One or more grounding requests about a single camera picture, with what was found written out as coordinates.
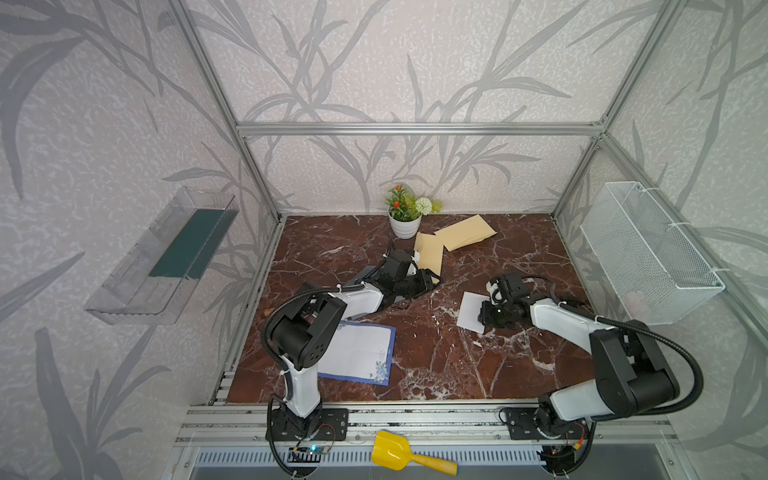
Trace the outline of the red bordered pink letter paper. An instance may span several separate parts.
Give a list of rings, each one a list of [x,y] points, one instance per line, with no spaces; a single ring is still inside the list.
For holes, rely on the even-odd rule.
[[[482,335],[486,326],[479,320],[483,303],[487,296],[465,292],[462,297],[457,326]]]

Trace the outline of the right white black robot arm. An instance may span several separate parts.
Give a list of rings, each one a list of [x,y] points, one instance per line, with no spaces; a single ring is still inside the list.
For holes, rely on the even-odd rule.
[[[478,320],[493,328],[535,327],[591,356],[594,378],[546,394],[538,418],[550,423],[608,421],[679,412],[702,395],[704,373],[695,357],[639,320],[590,316],[550,292],[534,293],[526,276],[509,272],[486,284]]]

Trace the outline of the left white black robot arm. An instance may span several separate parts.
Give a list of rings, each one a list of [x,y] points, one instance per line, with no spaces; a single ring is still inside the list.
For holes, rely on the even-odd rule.
[[[345,284],[304,285],[275,307],[262,325],[260,341],[284,374],[287,411],[299,420],[320,411],[317,364],[342,321],[419,298],[441,283],[438,273],[417,265],[416,251],[392,249]]]

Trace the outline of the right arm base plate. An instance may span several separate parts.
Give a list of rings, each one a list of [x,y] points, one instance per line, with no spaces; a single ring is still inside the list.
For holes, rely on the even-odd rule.
[[[589,427],[584,420],[565,421],[548,407],[503,407],[499,420],[507,427],[512,440],[582,441]]]

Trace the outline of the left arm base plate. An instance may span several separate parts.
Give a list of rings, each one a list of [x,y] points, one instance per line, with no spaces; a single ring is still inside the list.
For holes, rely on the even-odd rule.
[[[319,439],[343,441],[349,426],[349,410],[320,407],[307,418],[294,414],[287,408],[269,411],[270,419],[266,438],[273,441],[299,441]]]

